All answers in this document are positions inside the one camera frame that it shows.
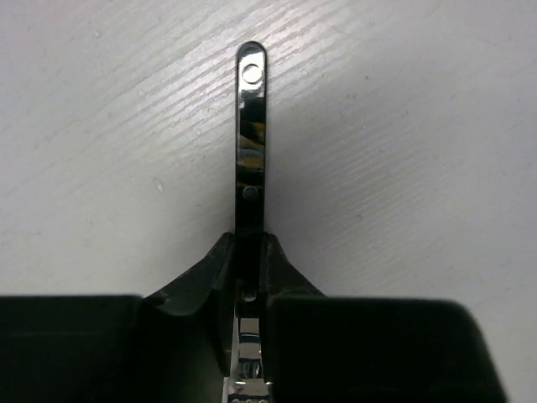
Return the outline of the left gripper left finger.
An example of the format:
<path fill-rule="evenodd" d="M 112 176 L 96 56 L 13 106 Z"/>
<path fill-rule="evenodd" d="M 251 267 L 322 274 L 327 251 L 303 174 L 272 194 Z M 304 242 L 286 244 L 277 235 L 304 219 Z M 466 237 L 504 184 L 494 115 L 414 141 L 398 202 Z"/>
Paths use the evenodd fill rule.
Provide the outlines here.
<path fill-rule="evenodd" d="M 4 296 L 4 402 L 219 402 L 234 237 L 147 297 Z"/>

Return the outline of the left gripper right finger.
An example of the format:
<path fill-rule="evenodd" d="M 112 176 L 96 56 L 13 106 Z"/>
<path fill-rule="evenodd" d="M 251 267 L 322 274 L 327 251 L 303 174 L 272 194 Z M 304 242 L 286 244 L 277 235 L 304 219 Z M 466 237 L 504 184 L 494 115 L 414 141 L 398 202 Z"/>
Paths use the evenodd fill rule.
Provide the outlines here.
<path fill-rule="evenodd" d="M 276 402 L 505 402 L 474 316 L 454 301 L 325 296 L 265 241 L 262 363 Z"/>

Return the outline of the black handled fork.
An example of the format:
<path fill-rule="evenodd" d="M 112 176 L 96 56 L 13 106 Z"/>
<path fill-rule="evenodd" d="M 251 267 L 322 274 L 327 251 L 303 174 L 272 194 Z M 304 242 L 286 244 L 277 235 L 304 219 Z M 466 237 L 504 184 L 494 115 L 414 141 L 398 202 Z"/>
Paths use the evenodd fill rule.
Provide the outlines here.
<path fill-rule="evenodd" d="M 266 128 L 266 49 L 241 44 L 236 56 L 235 132 L 235 323 L 228 402 L 268 402 L 263 379 L 259 289 L 264 239 Z"/>

